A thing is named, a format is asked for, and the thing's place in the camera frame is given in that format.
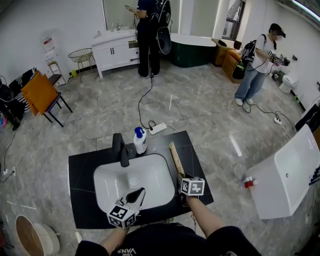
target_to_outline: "black t-shirt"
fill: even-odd
[[[99,244],[81,241],[75,256],[108,256]],[[153,224],[128,234],[111,256],[261,256],[242,231],[226,226],[213,232],[208,239],[178,223]]]
[[[150,28],[150,20],[149,17],[153,13],[155,9],[155,0],[139,0],[137,10],[146,11],[146,18],[141,18],[139,20],[139,24],[137,26],[138,32],[148,32]]]

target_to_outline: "soap bottle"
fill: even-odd
[[[136,152],[140,155],[147,150],[147,131],[141,127],[134,129],[135,135],[133,138],[133,144],[135,146]]]

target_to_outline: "wooden stick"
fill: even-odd
[[[175,167],[176,167],[178,174],[181,174],[181,176],[183,178],[186,177],[184,168],[182,167],[179,155],[178,155],[176,147],[175,147],[175,143],[173,141],[169,144],[169,148],[170,148],[172,158],[173,158],[173,161],[174,161],[174,164],[175,164]]]

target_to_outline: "marble floor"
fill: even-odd
[[[15,233],[15,219],[20,214],[48,224],[59,234],[61,250],[57,255],[61,256],[74,255],[78,244],[75,232],[98,242],[110,232],[76,229],[68,192],[68,156],[111,147],[115,132],[131,143],[134,128],[140,126],[138,101],[151,83],[137,75],[136,66],[107,71],[103,79],[96,76],[96,70],[88,71],[82,83],[77,77],[59,87],[73,110],[70,113],[63,103],[62,109],[54,107],[63,128],[41,115],[27,113],[16,132],[5,158],[9,170],[15,166],[16,177],[0,184],[0,216],[15,246],[10,255],[23,254]],[[256,107],[250,114],[244,112],[234,102],[236,88],[223,70],[212,64],[179,68],[162,60],[153,89],[140,104],[142,122],[145,126],[149,120],[165,122],[187,130],[214,198],[208,207],[227,225],[241,228],[263,255],[293,255],[312,234],[319,213],[319,204],[314,202],[318,191],[312,187],[292,217],[259,219],[250,191],[241,186],[241,177],[280,149],[294,131],[284,117],[282,128],[273,122],[272,114]],[[303,113],[292,95],[282,93],[269,77],[254,101],[265,111],[282,112],[293,123]],[[175,132],[168,127],[157,136]],[[2,158],[13,134],[0,130]],[[237,142],[241,156],[231,138]],[[308,223],[306,214],[310,215]],[[190,215],[174,220],[193,228]],[[196,232],[203,236],[198,225]]]

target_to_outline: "faucet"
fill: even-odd
[[[122,25],[119,25],[119,20],[116,21],[116,31],[119,31],[122,28]]]
[[[120,158],[120,164],[122,167],[129,166],[129,160],[128,160],[129,151],[126,147],[126,143],[121,133],[113,134],[112,151],[116,153],[117,156]]]

